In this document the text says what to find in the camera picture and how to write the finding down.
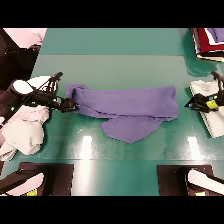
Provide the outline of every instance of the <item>teal tabletop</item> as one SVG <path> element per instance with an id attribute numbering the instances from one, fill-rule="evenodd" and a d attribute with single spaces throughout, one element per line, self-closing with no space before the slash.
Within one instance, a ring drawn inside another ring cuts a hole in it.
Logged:
<path id="1" fill-rule="evenodd" d="M 101 90 L 174 85 L 179 117 L 127 144 L 104 134 L 105 119 L 53 111 L 41 150 L 30 156 L 17 152 L 1 178 L 21 161 L 74 163 L 72 195 L 159 195 L 158 164 L 211 164 L 224 178 L 224 138 L 212 139 L 200 114 L 184 108 L 192 97 L 190 82 L 212 81 L 211 71 L 222 74 L 223 68 L 196 58 L 186 28 L 49 28 L 32 77 L 63 72 L 59 96 L 65 97 L 68 84 Z"/>

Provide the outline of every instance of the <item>stack of folded clothes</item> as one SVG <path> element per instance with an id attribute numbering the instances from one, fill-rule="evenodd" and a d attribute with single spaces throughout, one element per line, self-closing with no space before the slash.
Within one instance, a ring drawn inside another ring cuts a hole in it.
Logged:
<path id="1" fill-rule="evenodd" d="M 224 62 L 224 28 L 191 28 L 198 58 Z"/>

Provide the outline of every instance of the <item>yellow sticker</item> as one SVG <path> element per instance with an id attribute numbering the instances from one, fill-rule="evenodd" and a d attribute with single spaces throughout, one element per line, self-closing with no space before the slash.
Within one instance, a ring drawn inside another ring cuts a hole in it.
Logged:
<path id="1" fill-rule="evenodd" d="M 27 193 L 27 196 L 37 196 L 37 189 Z"/>
<path id="2" fill-rule="evenodd" d="M 196 196 L 206 196 L 205 192 L 198 192 L 198 193 L 195 193 L 195 194 L 196 194 Z"/>
<path id="3" fill-rule="evenodd" d="M 215 100 L 211 100 L 211 101 L 208 101 L 206 102 L 207 106 L 210 108 L 210 109 L 215 109 L 215 108 L 218 108 L 219 106 L 216 104 Z"/>

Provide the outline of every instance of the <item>table surface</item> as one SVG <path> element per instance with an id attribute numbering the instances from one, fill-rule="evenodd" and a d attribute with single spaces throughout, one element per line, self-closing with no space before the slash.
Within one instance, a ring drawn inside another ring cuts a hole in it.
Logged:
<path id="1" fill-rule="evenodd" d="M 212 139 L 200 114 L 184 108 L 192 97 L 190 82 L 211 81 L 215 69 L 222 74 L 223 65 L 196 58 L 186 28 L 49 28 L 32 76 L 63 72 L 59 96 L 71 83 L 90 89 L 175 85 L 179 118 L 127 144 L 105 136 L 104 119 L 53 111 L 41 150 L 30 156 L 18 152 L 4 164 L 1 178 L 21 161 L 74 163 L 72 195 L 158 195 L 158 164 L 211 164 L 224 178 L 224 138 Z M 92 137 L 91 145 L 85 136 Z"/>

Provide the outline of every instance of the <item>crumpled white cloth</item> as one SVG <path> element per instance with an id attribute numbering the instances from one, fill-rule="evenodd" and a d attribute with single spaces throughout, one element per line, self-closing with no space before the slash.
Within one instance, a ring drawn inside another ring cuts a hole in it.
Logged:
<path id="1" fill-rule="evenodd" d="M 5 142 L 0 148 L 0 160 L 11 160 L 17 150 L 24 155 L 39 151 L 44 139 L 42 124 L 48 118 L 47 107 L 22 106 L 2 128 Z"/>
<path id="2" fill-rule="evenodd" d="M 203 82 L 202 80 L 191 82 L 190 89 L 193 95 L 201 93 L 204 96 L 215 94 L 219 90 L 216 81 Z M 219 111 L 216 112 L 200 113 L 212 138 L 224 135 L 224 107 L 219 107 Z"/>

